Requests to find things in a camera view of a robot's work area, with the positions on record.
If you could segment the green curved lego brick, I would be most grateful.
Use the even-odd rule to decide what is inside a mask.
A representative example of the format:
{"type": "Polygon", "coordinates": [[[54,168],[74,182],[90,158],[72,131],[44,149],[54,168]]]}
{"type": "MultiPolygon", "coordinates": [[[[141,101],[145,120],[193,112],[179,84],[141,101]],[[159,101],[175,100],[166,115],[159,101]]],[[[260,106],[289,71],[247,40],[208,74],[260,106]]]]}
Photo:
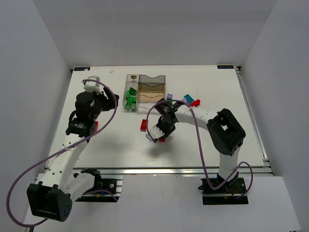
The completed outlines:
{"type": "Polygon", "coordinates": [[[128,101],[130,98],[131,98],[130,91],[127,91],[126,94],[125,94],[126,101],[128,101]]]}

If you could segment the green 2x4 lego brick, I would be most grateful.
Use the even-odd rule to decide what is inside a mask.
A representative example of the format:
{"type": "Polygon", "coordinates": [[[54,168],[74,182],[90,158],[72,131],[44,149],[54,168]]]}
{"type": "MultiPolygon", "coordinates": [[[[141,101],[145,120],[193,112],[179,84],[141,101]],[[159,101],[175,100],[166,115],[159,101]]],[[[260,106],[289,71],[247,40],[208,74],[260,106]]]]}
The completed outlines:
{"type": "Polygon", "coordinates": [[[130,100],[132,100],[132,103],[136,104],[137,97],[135,97],[135,96],[131,96],[130,100]]]}

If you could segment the green lego brick carried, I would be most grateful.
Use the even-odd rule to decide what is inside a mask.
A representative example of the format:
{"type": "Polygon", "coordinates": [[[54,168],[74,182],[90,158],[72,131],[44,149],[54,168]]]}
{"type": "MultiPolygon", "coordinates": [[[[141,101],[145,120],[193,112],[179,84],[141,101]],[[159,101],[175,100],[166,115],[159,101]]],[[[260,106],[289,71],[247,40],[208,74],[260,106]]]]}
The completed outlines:
{"type": "Polygon", "coordinates": [[[137,95],[137,90],[136,90],[136,89],[130,87],[130,88],[129,88],[129,91],[130,91],[130,94],[131,94],[132,96],[136,96],[136,95],[137,95]]]}

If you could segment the green 2x2 sloped lego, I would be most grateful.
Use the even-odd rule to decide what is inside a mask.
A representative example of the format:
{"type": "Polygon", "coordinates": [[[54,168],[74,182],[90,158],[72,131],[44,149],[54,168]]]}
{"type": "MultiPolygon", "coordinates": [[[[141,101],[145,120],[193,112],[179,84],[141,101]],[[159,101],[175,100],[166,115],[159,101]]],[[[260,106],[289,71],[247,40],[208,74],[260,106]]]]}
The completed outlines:
{"type": "Polygon", "coordinates": [[[124,109],[125,109],[126,111],[129,111],[129,110],[131,109],[131,106],[132,106],[132,100],[127,100],[127,101],[126,101],[126,104],[125,104],[125,106],[124,106],[124,109]]]}

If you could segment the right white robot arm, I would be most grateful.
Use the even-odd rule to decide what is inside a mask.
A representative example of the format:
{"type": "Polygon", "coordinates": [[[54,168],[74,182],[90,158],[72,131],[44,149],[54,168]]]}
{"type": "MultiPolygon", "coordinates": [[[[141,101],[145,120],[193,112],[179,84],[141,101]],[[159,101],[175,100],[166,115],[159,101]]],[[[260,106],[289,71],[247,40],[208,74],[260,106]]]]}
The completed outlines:
{"type": "Polygon", "coordinates": [[[147,129],[146,137],[150,141],[157,142],[159,138],[166,139],[175,131],[176,123],[195,126],[202,166],[205,169],[199,135],[199,129],[205,129],[219,152],[217,179],[222,181],[219,186],[235,182],[239,175],[238,156],[246,133],[230,110],[224,108],[219,112],[205,111],[179,100],[174,100],[174,104],[170,104],[165,99],[158,101],[154,109],[161,116],[155,126],[147,129]]]}

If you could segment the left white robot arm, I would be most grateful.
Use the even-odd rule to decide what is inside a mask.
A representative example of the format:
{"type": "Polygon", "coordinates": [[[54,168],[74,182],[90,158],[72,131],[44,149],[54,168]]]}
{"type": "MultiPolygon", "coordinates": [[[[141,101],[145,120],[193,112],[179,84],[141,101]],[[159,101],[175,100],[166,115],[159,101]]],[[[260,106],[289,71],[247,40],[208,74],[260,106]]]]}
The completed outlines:
{"type": "Polygon", "coordinates": [[[27,197],[34,216],[65,221],[72,204],[88,191],[102,188],[100,171],[86,168],[69,180],[79,156],[88,145],[89,136],[97,132],[96,122],[101,112],[118,106],[118,95],[103,91],[84,91],[76,97],[75,110],[69,117],[62,145],[64,152],[55,157],[48,171],[37,184],[30,184],[27,197]]]}

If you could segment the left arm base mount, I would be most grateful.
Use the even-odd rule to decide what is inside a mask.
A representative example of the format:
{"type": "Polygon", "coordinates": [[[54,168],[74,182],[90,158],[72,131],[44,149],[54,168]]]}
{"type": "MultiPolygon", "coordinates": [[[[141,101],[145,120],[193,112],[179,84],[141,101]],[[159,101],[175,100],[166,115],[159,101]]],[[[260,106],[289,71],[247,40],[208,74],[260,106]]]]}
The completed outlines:
{"type": "Polygon", "coordinates": [[[120,177],[102,176],[99,170],[86,168],[79,173],[74,173],[74,179],[77,179],[80,174],[90,174],[94,176],[94,181],[92,188],[87,189],[81,197],[76,199],[76,202],[115,203],[119,200],[122,188],[120,177]]]}

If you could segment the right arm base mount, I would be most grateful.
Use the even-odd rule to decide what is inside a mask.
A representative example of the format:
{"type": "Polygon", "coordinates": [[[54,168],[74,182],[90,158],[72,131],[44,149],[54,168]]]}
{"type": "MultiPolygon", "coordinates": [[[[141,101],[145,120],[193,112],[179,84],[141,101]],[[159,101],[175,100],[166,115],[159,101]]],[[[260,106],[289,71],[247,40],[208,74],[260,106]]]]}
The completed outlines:
{"type": "Polygon", "coordinates": [[[238,178],[230,187],[213,190],[207,180],[201,179],[198,190],[202,193],[203,205],[247,205],[249,204],[244,179],[238,178]]]}

